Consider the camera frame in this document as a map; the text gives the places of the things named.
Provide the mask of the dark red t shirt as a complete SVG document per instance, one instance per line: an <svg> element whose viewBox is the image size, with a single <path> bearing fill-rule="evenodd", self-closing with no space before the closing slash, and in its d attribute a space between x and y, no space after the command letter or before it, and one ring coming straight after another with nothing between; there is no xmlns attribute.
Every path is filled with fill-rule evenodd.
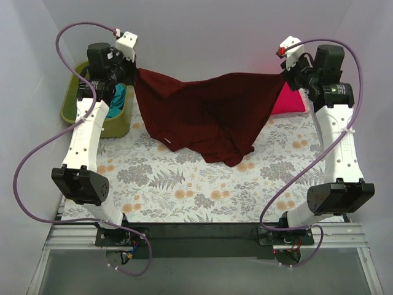
<svg viewBox="0 0 393 295"><path fill-rule="evenodd" d="M139 69L134 89L151 138L234 167L254 151L284 83L280 74L252 73L182 82Z"/></svg>

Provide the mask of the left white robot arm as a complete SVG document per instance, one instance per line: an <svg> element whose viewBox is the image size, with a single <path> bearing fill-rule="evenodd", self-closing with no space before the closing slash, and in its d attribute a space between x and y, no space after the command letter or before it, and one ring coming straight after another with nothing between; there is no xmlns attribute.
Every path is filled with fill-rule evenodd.
<svg viewBox="0 0 393 295"><path fill-rule="evenodd" d="M90 44L88 66L79 76L76 93L76 119L66 157L60 168L53 168L52 180L64 197L86 208L100 227L115 229L123 213L109 198L109 181L98 174L96 157L105 118L115 87L133 83L134 45L119 41Z"/></svg>

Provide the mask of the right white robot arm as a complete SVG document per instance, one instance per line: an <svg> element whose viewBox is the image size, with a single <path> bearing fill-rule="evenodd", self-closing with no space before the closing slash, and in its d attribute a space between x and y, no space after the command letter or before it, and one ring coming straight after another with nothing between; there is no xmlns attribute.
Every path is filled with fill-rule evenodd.
<svg viewBox="0 0 393 295"><path fill-rule="evenodd" d="M354 141L353 120L360 105L350 84L340 81L344 48L320 45L310 59L302 45L280 45L278 56L291 90L303 89L312 103L325 160L324 182L311 186L306 201L283 217L289 228L309 227L332 216L356 212L375 194L364 180Z"/></svg>

